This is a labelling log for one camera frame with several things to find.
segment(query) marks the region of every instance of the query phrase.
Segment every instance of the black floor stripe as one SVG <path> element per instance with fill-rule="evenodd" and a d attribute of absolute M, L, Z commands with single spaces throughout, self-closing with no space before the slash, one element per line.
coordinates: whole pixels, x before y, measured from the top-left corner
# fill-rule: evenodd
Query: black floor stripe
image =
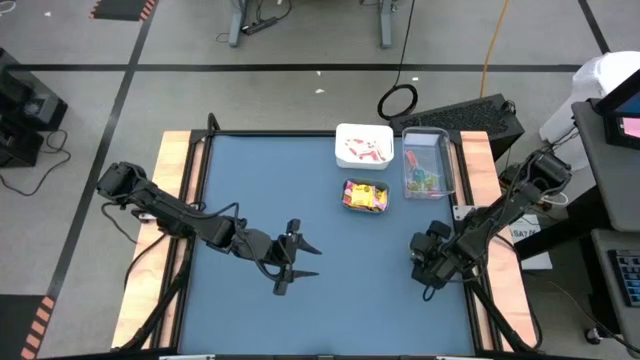
<path fill-rule="evenodd" d="M 490 65 L 490 72 L 576 72 L 581 65 Z M 256 71 L 398 71 L 398 64 L 247 64 L 247 65 L 138 65 L 137 71 L 256 72 Z M 403 71 L 482 72 L 476 64 L 404 64 Z"/>
<path fill-rule="evenodd" d="M 489 72 L 565 73 L 576 72 L 582 65 L 489 65 Z M 22 64 L 10 71 L 128 71 L 130 65 L 121 64 Z M 140 64 L 134 71 L 145 72 L 278 72 L 278 71 L 398 71 L 398 64 Z M 482 72 L 482 64 L 404 64 L 403 71 L 424 72 Z"/>
<path fill-rule="evenodd" d="M 78 243 L 78 238 L 80 237 L 80 232 L 82 230 L 82 226 L 84 225 L 84 220 L 87 217 L 89 205 L 91 204 L 91 198 L 93 197 L 93 194 L 95 192 L 96 185 L 100 177 L 100 172 L 102 171 L 102 166 L 104 165 L 104 161 L 107 157 L 107 152 L 109 151 L 109 146 L 111 145 L 111 140 L 113 139 L 113 134 L 116 130 L 116 126 L 118 125 L 118 120 L 120 120 L 122 107 L 124 106 L 127 94 L 129 93 L 129 87 L 131 86 L 131 81 L 133 80 L 133 75 L 135 73 L 135 65 L 140 60 L 142 48 L 144 47 L 147 35 L 149 34 L 149 28 L 151 27 L 153 15 L 155 14 L 155 9 L 157 8 L 157 6 L 154 7 L 151 15 L 143 23 L 140 29 L 136 44 L 133 48 L 133 53 L 131 54 L 131 58 L 129 59 L 128 68 L 123 76 L 122 82 L 120 83 L 118 94 L 116 95 L 113 107 L 111 108 L 109 120 L 107 121 L 107 125 L 105 126 L 104 132 L 102 133 L 98 151 L 96 152 L 93 164 L 91 165 L 91 170 L 89 171 L 87 183 L 85 184 L 84 190 L 82 191 L 82 196 L 80 198 L 78 208 L 71 222 L 71 228 L 69 229 L 69 233 L 67 234 L 67 239 L 65 240 L 64 247 L 62 248 L 62 253 L 60 254 L 60 258 L 58 259 L 58 264 L 56 265 L 56 269 L 53 273 L 51 283 L 49 284 L 47 295 L 49 295 L 49 297 L 54 300 L 56 300 L 58 298 L 58 295 L 60 295 L 60 290 L 62 289 L 64 279 L 67 275 L 67 271 L 69 270 L 71 258 L 73 257 L 73 253 Z"/>
<path fill-rule="evenodd" d="M 16 64 L 8 65 L 11 72 L 19 71 L 127 71 L 128 64 Z"/>
<path fill-rule="evenodd" d="M 604 39 L 604 35 L 600 30 L 600 26 L 598 26 L 598 22 L 596 21 L 595 16 L 593 16 L 593 11 L 591 11 L 591 7 L 589 6 L 589 3 L 587 3 L 587 0 L 578 0 L 578 4 L 580 4 L 580 8 L 584 13 L 584 17 L 587 19 L 587 23 L 591 28 L 593 37 L 596 38 L 596 42 L 598 43 L 600 52 L 602 52 L 603 54 L 611 52 L 611 49 L 609 49 L 609 45 L 607 44 L 607 41 Z"/>

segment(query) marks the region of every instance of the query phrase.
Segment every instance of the gray floor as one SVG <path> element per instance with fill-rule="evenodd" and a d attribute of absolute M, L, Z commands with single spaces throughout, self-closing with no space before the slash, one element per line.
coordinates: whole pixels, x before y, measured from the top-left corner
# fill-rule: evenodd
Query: gray floor
<path fill-rule="evenodd" d="M 223 0 L 161 0 L 140 58 L 141 64 L 396 63 L 410 2 L 393 15 L 394 47 L 378 48 L 375 7 L 356 0 L 293 0 L 287 19 L 251 37 L 238 49 L 218 43 L 228 31 L 230 4 Z M 588 0 L 612 50 L 640 50 L 637 0 Z M 0 46 L 28 64 L 126 64 L 140 23 L 90 20 L 95 0 L 19 0 L 0 17 Z M 276 14 L 265 0 L 265 13 Z M 502 7 L 501 0 L 417 0 L 406 62 L 481 64 Z M 493 53 L 496 64 L 582 64 L 600 54 L 577 0 L 514 0 Z M 49 285 L 108 121 L 122 72 L 40 72 L 36 75 L 70 105 L 62 128 L 69 131 L 73 159 L 52 174 L 32 198 L 0 188 L 0 294 L 43 294 Z M 490 73 L 487 94 L 515 101 L 527 133 L 511 162 L 541 145 L 537 129 L 565 100 L 570 73 Z M 406 72 L 401 82 L 419 90 L 418 109 L 476 98 L 478 72 Z M 342 122 L 383 124 L 378 98 L 393 72 L 137 72 L 131 83 L 104 166 L 138 163 L 151 172 L 165 130 L 202 128 L 214 112 L 226 129 L 332 129 Z M 389 112 L 401 110 L 394 96 Z M 31 188 L 57 156 L 41 156 L 33 169 L 6 171 Z M 502 169 L 505 159 L 497 163 Z M 41 357 L 108 350 L 122 299 L 124 271 L 133 253 L 100 214 L 94 197 Z M 132 234 L 126 213 L 118 221 Z M 612 341 L 587 345 L 588 320 L 553 289 L 527 280 L 551 354 L 625 359 Z M 578 295 L 587 290 L 571 287 Z"/>

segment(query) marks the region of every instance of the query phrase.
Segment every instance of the clear plastic container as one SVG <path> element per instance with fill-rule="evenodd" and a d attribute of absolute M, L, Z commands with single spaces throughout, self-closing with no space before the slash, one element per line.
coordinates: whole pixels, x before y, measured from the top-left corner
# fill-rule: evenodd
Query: clear plastic container
<path fill-rule="evenodd" d="M 405 198 L 440 199 L 455 191 L 449 146 L 449 134 L 439 128 L 402 131 Z"/>

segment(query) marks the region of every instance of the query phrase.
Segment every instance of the keyboard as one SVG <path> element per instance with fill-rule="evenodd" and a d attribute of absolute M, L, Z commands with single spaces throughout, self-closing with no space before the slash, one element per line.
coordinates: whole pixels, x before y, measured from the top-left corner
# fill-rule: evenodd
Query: keyboard
<path fill-rule="evenodd" d="M 400 122 L 404 129 L 409 126 L 432 126 L 441 129 L 463 131 L 486 131 L 498 135 L 507 130 L 504 111 L 492 101 L 482 101 L 453 109 L 418 115 Z"/>
<path fill-rule="evenodd" d="M 640 251 L 610 250 L 609 257 L 627 306 L 640 307 Z"/>

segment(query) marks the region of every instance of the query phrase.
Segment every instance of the snack package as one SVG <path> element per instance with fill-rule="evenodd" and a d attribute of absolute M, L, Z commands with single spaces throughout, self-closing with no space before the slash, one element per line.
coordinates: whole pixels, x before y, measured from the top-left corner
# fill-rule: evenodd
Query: snack package
<path fill-rule="evenodd" d="M 347 181 L 342 202 L 353 209 L 381 212 L 387 208 L 388 191 L 370 184 Z"/>

